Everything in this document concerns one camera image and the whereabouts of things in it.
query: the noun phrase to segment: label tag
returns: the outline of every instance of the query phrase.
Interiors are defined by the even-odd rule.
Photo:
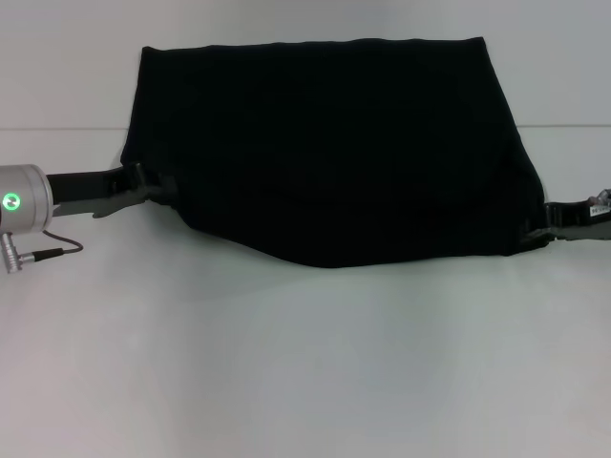
[[[593,205],[590,207],[590,217],[599,217],[605,213],[611,213],[611,207],[606,205]]]

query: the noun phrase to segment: metal cylinder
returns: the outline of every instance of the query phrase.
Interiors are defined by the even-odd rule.
[[[0,236],[0,245],[2,246],[2,256],[4,263],[7,266],[7,272],[14,274],[21,270],[21,260],[17,253],[17,248],[12,243],[11,234],[2,234]]]
[[[44,231],[53,217],[53,192],[35,165],[0,167],[0,234]]]

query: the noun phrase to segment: green led light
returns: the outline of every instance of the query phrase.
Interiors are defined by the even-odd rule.
[[[14,212],[21,206],[21,198],[14,193],[8,193],[2,199],[2,206],[10,212]]]

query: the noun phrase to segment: black fabric bag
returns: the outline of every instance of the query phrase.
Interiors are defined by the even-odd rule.
[[[145,48],[121,161],[174,176],[190,227],[301,264],[545,243],[482,38]]]

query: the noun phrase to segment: white backdrop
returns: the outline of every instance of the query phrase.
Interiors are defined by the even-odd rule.
[[[0,0],[0,163],[107,169],[142,46],[484,35],[550,199],[610,184],[601,0]],[[0,275],[0,457],[606,457],[611,243],[325,271],[146,204]],[[17,239],[23,251],[55,247]]]

